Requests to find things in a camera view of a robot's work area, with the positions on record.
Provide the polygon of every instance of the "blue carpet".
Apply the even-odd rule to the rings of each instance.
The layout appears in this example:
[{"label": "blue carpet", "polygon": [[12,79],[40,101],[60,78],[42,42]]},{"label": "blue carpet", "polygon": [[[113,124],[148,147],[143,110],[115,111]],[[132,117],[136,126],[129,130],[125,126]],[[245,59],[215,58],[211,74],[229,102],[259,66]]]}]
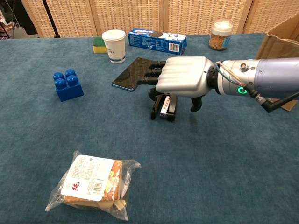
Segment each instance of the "blue carpet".
[{"label": "blue carpet", "polygon": [[[234,35],[225,51],[188,36],[184,56],[213,62],[255,58],[263,34]],[[0,222],[124,223],[105,212],[45,207],[74,151],[141,163],[132,178],[128,223],[293,224],[299,222],[299,110],[268,114],[251,98],[203,98],[175,122],[150,120],[150,86],[111,82],[136,57],[174,55],[126,45],[126,61],[94,54],[93,38],[0,42]],[[73,68],[85,95],[60,102],[52,74]]]}]

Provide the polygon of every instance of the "wicker screen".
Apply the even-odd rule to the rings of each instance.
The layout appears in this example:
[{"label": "wicker screen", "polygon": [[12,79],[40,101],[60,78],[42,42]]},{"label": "wicker screen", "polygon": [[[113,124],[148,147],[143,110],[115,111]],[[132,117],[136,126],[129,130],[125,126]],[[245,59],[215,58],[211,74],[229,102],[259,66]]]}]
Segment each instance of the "wicker screen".
[{"label": "wicker screen", "polygon": [[226,18],[237,32],[246,0],[166,0],[165,32],[185,35],[210,34],[216,19]]},{"label": "wicker screen", "polygon": [[299,13],[299,0],[256,0],[244,32],[267,32],[296,13]]},{"label": "wicker screen", "polygon": [[163,0],[90,0],[98,35],[110,29],[163,30]]},{"label": "wicker screen", "polygon": [[97,36],[89,0],[47,0],[60,37]]},{"label": "wicker screen", "polygon": [[42,38],[53,38],[55,32],[42,0],[22,0],[38,34]]}]

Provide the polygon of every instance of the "snack jar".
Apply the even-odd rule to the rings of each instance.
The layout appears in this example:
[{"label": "snack jar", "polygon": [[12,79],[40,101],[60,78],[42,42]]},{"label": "snack jar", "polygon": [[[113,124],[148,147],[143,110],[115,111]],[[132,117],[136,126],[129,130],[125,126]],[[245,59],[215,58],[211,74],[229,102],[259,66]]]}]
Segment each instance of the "snack jar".
[{"label": "snack jar", "polygon": [[214,50],[225,50],[228,47],[234,25],[227,19],[218,19],[212,26],[209,46]]}]

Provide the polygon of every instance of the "yellow sponge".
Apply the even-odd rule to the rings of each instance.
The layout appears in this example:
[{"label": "yellow sponge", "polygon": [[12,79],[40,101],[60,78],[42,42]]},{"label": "yellow sponge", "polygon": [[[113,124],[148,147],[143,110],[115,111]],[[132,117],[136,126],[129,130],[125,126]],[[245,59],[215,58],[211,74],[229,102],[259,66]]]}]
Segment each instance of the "yellow sponge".
[{"label": "yellow sponge", "polygon": [[107,53],[105,42],[104,42],[104,40],[103,40],[103,38],[101,36],[96,37],[93,40],[93,52],[95,54]]}]

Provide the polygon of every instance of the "packaged bread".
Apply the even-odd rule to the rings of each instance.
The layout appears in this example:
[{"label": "packaged bread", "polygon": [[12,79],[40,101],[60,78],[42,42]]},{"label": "packaged bread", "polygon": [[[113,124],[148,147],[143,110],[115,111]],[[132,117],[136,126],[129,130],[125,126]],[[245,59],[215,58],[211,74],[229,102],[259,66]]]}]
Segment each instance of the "packaged bread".
[{"label": "packaged bread", "polygon": [[65,203],[77,209],[97,208],[128,221],[131,175],[140,164],[135,160],[111,160],[74,152],[73,162],[52,190],[46,211]]}]

